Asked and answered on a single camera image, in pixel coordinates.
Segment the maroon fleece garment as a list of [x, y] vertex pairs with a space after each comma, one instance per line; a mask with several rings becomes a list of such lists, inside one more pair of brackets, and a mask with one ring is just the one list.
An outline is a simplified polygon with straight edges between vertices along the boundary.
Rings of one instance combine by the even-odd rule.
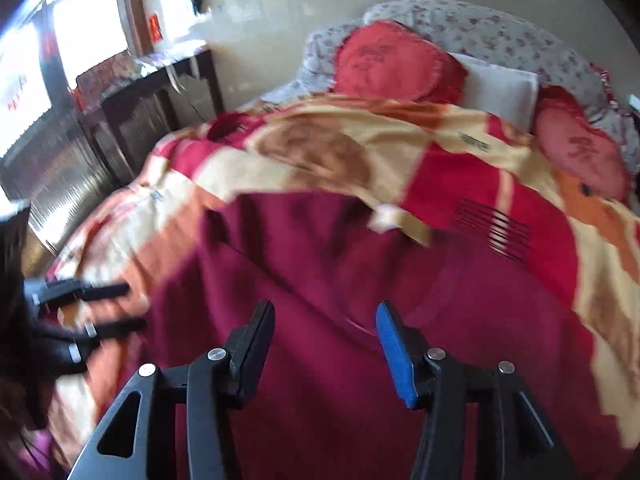
[[360, 200], [246, 194], [202, 219], [198, 240], [151, 299], [141, 357], [192, 362], [260, 300], [276, 329], [256, 396], [232, 428], [247, 479], [405, 479], [421, 416], [395, 392], [374, 328], [390, 301], [458, 360], [514, 363], [586, 479], [629, 454], [601, 412], [588, 330], [519, 263], [440, 232], [420, 246], [378, 234]]

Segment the purple red sleeve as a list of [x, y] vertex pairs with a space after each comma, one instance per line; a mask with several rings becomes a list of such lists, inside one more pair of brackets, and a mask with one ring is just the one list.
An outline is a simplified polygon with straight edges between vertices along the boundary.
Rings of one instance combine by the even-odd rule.
[[47, 429], [23, 430], [17, 437], [17, 456], [29, 479], [53, 479], [53, 439]]

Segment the radiator under window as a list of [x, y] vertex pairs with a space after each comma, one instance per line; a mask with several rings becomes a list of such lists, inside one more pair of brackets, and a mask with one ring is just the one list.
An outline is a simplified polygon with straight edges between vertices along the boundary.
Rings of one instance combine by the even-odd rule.
[[49, 110], [1, 156], [1, 184], [10, 200], [30, 201], [32, 232], [57, 254], [119, 180], [77, 116]]

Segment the dark wooden desk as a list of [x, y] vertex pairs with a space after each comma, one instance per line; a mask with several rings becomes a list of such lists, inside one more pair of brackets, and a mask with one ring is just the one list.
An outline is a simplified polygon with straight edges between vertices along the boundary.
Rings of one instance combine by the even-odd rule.
[[153, 62], [150, 71], [144, 77], [130, 79], [126, 84], [116, 84], [106, 90], [106, 96], [93, 106], [87, 106], [80, 112], [80, 123], [87, 133], [93, 133], [98, 127], [111, 135], [117, 153], [124, 161], [125, 168], [132, 180], [139, 172], [137, 159], [132, 144], [122, 133], [122, 126], [131, 122], [134, 111], [145, 99], [154, 99], [160, 108], [160, 116], [170, 131], [180, 128], [180, 122], [174, 103], [168, 93], [168, 87], [178, 87], [179, 77], [186, 76], [205, 81], [212, 101], [215, 117], [226, 112], [224, 99], [217, 77], [213, 50], [207, 46], [196, 46], [194, 49], [179, 53], [178, 58], [171, 61], [156, 54], [139, 58], [139, 62]]

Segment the window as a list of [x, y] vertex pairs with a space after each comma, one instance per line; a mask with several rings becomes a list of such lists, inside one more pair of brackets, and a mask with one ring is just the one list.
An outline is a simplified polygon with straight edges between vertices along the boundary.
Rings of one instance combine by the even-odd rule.
[[44, 0], [1, 40], [1, 153], [77, 92], [77, 78], [129, 50], [118, 0]]

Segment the small red heart pillow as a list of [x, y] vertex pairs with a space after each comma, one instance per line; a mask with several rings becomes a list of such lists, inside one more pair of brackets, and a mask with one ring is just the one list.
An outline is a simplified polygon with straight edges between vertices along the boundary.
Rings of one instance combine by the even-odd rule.
[[570, 92], [560, 86], [539, 91], [532, 133], [554, 166], [604, 198], [626, 200], [630, 177], [617, 144], [590, 124]]

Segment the red orange cream blanket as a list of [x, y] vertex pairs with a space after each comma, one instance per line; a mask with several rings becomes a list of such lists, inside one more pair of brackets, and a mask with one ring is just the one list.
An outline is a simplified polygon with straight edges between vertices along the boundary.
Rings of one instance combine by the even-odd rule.
[[[554, 166], [532, 132], [479, 110], [319, 94], [168, 134], [51, 271], [124, 281], [130, 293], [64, 308], [60, 322], [148, 320], [155, 289], [192, 252], [207, 211], [246, 194], [284, 193], [353, 197], [369, 207], [378, 234], [398, 231], [424, 247], [440, 232], [464, 235], [524, 266], [588, 330], [600, 410], [615, 419], [631, 458], [639, 443], [639, 219], [627, 196], [591, 191]], [[66, 462], [146, 362], [145, 332], [107, 341], [85, 375], [58, 383], [50, 427]]]

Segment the white pillow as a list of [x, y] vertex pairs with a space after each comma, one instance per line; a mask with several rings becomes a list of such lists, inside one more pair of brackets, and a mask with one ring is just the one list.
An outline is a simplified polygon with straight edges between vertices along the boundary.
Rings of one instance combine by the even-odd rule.
[[459, 106], [493, 114], [520, 131], [530, 131], [540, 87], [536, 74], [469, 55], [451, 56], [466, 69]]

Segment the large red heart pillow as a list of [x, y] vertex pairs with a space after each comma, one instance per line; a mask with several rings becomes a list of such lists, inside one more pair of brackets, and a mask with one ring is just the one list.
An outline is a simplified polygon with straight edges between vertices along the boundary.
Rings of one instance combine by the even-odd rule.
[[468, 71], [451, 54], [395, 21], [352, 32], [334, 56], [332, 91], [363, 99], [457, 104]]

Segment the floral quilt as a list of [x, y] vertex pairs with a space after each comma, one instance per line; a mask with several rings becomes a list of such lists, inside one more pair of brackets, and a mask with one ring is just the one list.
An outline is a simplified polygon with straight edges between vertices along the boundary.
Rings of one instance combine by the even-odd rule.
[[617, 144], [632, 174], [639, 172], [639, 133], [617, 103], [608, 72], [532, 22], [488, 6], [454, 0], [397, 0], [376, 4], [362, 18], [316, 29], [305, 42], [295, 78], [262, 95], [280, 103], [323, 92], [333, 84], [337, 48], [354, 30], [392, 20], [445, 50], [514, 70], [527, 70], [545, 86], [569, 91], [590, 121]]

